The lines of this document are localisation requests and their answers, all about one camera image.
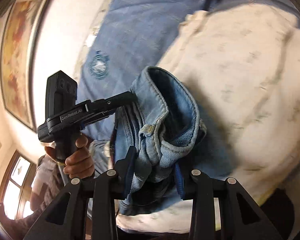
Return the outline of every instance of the person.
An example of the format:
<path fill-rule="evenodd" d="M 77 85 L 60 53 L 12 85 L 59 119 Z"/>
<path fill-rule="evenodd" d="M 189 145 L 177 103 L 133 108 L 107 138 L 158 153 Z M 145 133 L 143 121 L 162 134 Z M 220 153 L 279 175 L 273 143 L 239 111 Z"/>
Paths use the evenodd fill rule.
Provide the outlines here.
<path fill-rule="evenodd" d="M 80 179 L 84 179 L 94 175 L 94 161 L 87 149 L 88 141 L 88 138 L 81 134 L 75 142 L 78 150 L 65 161 L 66 167 L 64 168 L 64 173 L 68 174 L 70 178 L 78 177 Z M 36 209 L 30 216 L 22 219 L 11 220 L 5 215 L 4 205 L 0 203 L 0 223 L 13 240 L 22 240 L 24 238 L 33 223 L 64 186 L 55 160 L 55 149 L 53 147 L 45 147 L 44 149 L 46 155 L 49 156 L 55 164 L 50 181 L 48 182 L 48 188 L 45 192 L 43 202 L 39 208 Z"/>

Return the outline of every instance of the brown fabric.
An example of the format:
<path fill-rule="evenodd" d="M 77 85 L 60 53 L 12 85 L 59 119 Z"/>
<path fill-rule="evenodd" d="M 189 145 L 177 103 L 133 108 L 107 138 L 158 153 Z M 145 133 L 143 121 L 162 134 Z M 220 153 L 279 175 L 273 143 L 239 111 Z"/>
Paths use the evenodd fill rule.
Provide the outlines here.
<path fill-rule="evenodd" d="M 0 205 L 0 223 L 13 240 L 22 240 L 33 223 L 42 214 L 51 201 L 63 188 L 63 182 L 57 165 L 55 165 L 49 182 L 48 189 L 44 195 L 44 200 L 34 213 L 26 218 L 11 220 L 4 213 L 3 205 Z"/>
<path fill-rule="evenodd" d="M 40 205 L 44 200 L 44 195 L 46 194 L 47 189 L 48 189 L 48 185 L 43 183 L 39 195 L 33 191 L 31 192 L 30 209 L 32 211 L 35 211 L 36 209 L 40 208 Z"/>

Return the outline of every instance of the painting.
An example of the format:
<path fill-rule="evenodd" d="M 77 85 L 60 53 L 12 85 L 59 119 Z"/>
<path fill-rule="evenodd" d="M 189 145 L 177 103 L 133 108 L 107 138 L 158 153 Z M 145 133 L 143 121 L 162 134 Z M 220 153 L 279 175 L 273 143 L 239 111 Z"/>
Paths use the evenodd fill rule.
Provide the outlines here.
<path fill-rule="evenodd" d="M 36 131 L 32 67 L 36 38 L 50 0 L 15 0 L 1 46 L 1 90 L 6 110 Z"/>

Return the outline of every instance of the window frame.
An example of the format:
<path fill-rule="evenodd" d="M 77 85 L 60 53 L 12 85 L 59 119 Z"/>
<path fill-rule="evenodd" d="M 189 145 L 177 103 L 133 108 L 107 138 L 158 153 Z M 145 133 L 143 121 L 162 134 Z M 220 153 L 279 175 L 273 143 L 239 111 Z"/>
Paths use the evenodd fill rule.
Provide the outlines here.
<path fill-rule="evenodd" d="M 30 163 L 29 168 L 26 172 L 25 178 L 24 178 L 21 186 L 11 178 L 12 172 L 13 172 L 15 166 L 17 165 L 20 157 L 24 158 L 26 161 L 28 161 Z M 30 189 L 31 189 L 32 181 L 35 176 L 35 172 L 36 172 L 36 164 L 31 162 L 28 158 L 24 157 L 22 154 L 20 154 L 20 152 L 18 152 L 18 150 L 16 150 L 7 166 L 7 169 L 4 173 L 4 176 L 2 178 L 1 185 L 0 185 L 0 202 L 1 203 L 3 203 L 9 181 L 11 181 L 11 183 L 16 185 L 18 188 L 20 188 L 20 193 L 18 196 L 18 200 L 19 200 L 18 201 L 18 209 L 17 209 L 15 219 L 23 218 L 23 211 L 24 211 L 26 201 L 30 200 L 30 195 L 31 195 Z"/>

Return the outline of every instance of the white blanket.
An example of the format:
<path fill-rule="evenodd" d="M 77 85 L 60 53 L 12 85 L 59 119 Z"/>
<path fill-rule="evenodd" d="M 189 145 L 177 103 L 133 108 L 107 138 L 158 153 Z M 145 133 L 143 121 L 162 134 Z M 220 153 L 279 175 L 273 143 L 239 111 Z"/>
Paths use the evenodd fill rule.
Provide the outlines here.
<path fill-rule="evenodd" d="M 158 64 L 181 80 L 225 131 L 239 163 L 231 176 L 258 204 L 300 161 L 297 20 L 255 3 L 212 14 L 198 11 L 181 25 L 179 37 Z M 150 215 L 119 215 L 117 224 L 184 233 L 190 217 L 187 201 Z"/>

